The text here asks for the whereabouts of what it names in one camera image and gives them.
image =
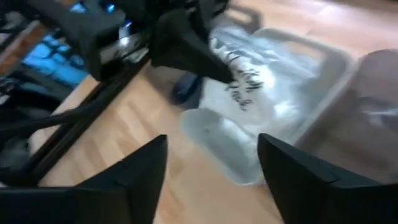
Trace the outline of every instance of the plastic bin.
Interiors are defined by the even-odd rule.
[[[300,46],[302,49],[312,49],[316,54],[322,56],[320,75],[310,87],[306,88],[305,92],[306,95],[311,96],[308,105],[311,112],[287,140],[289,144],[298,145],[330,105],[346,90],[356,70],[355,63],[343,50],[279,29],[261,29],[253,35],[285,42],[289,45],[293,44],[296,49]],[[223,127],[224,122],[224,118],[219,114],[199,108],[184,112],[181,126],[196,145],[202,147],[215,159],[233,182],[239,185],[263,182],[255,145],[257,136],[244,136],[245,132],[238,130],[238,126],[232,127],[231,124],[228,124],[229,128],[238,130],[239,136],[244,136],[244,139],[251,138],[251,141],[247,139],[237,142],[234,139],[236,133],[223,133],[227,130]],[[210,131],[209,127],[220,128]],[[244,142],[254,142],[254,146],[245,146]]]

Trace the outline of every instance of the wooden surface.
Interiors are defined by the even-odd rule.
[[[358,58],[398,48],[398,4],[382,0],[235,0],[262,14],[263,27],[276,27],[347,50]],[[234,13],[240,19],[244,16]],[[281,223],[266,187],[238,187],[178,129],[181,109],[170,105],[171,86],[153,85],[177,72],[147,66],[112,102],[42,185],[75,185],[130,154],[158,134],[169,135],[167,178],[156,223]],[[88,77],[59,109],[74,107],[96,85]],[[51,131],[31,139],[36,147]]]

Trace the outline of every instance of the plastic container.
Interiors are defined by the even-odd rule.
[[[320,75],[305,88],[304,94],[308,96],[310,112],[287,140],[289,144],[297,146],[330,105],[347,89],[356,70],[354,61],[340,49],[282,30],[262,29],[253,35],[283,42],[293,52],[321,57]],[[226,128],[225,122],[228,120],[218,113],[199,108],[184,112],[181,126],[188,137],[204,148],[233,182],[239,185],[264,182],[257,158],[257,136],[250,136],[239,126],[234,127],[232,124]],[[240,140],[237,141],[234,136],[239,136]]]

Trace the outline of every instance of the clear plastic tub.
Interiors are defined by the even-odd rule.
[[[354,61],[340,49],[279,29],[262,29],[253,35],[283,42],[291,51],[321,61],[318,78],[304,92],[308,96],[310,112],[287,140],[289,144],[299,145],[317,120],[346,90],[356,70]],[[188,137],[203,148],[236,184],[252,185],[264,181],[257,158],[257,136],[246,134],[239,126],[233,126],[218,113],[206,108],[184,112],[181,126]]]

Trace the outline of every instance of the wooden floor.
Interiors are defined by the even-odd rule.
[[[383,0],[234,0],[262,14],[261,26],[285,29],[347,50],[354,57],[398,48],[398,2]],[[245,20],[240,14],[234,16]],[[149,80],[175,71],[146,67],[46,176],[42,185],[74,185],[158,134],[169,135],[167,179],[156,223],[281,223],[265,186],[232,184],[179,130],[181,109],[165,100],[171,84]],[[87,78],[59,109],[74,107],[96,85]],[[38,147],[49,130],[31,142]]]

